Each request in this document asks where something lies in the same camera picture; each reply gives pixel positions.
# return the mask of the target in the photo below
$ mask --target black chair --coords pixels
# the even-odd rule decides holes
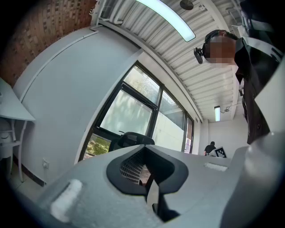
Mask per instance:
[[[143,134],[138,134],[134,132],[126,132],[119,139],[113,139],[111,141],[109,152],[117,149],[131,147],[135,145],[154,145],[155,142],[152,138],[147,137]]]

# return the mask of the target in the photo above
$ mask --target ceiling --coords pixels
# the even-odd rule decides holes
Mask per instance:
[[[214,122],[214,107],[218,105],[223,111],[227,106],[237,104],[230,108],[230,112],[221,114],[221,121],[243,114],[239,85],[234,74],[236,68],[216,66],[206,61],[200,65],[193,54],[193,49],[201,47],[205,35],[212,30],[223,26],[223,29],[232,32],[232,25],[240,21],[233,4],[236,0],[192,0],[194,8],[191,11],[182,9],[179,0],[162,1],[184,19],[195,33],[195,39],[185,42],[165,19],[135,0],[107,0],[101,17],[108,20],[113,12],[111,22],[114,22],[116,15],[115,18],[121,21],[118,26],[152,47],[174,71],[203,119]]]

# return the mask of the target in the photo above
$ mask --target white table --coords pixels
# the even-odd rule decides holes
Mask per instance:
[[[11,119],[11,128],[9,132],[12,132],[13,142],[11,143],[1,143],[0,147],[14,147],[19,146],[18,155],[18,166],[20,180],[23,182],[22,175],[22,142],[25,128],[27,126],[27,121],[35,121],[35,118],[25,109],[22,103],[19,101],[11,86],[7,84],[2,78],[0,78],[0,93],[2,97],[0,98],[0,117]],[[20,134],[20,139],[16,140],[15,136],[15,120],[23,120],[23,128]]]

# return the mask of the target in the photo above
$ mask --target window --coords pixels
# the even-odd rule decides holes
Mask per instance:
[[[152,137],[155,144],[181,151],[184,136],[184,121],[184,111],[164,91]]]
[[[90,129],[79,160],[118,149],[126,132],[191,153],[193,121],[171,93],[140,63],[118,83]]]

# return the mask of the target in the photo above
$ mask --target brick wall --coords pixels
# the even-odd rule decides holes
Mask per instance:
[[[12,87],[44,49],[72,31],[87,27],[96,0],[42,0],[23,18],[0,62],[0,77]]]

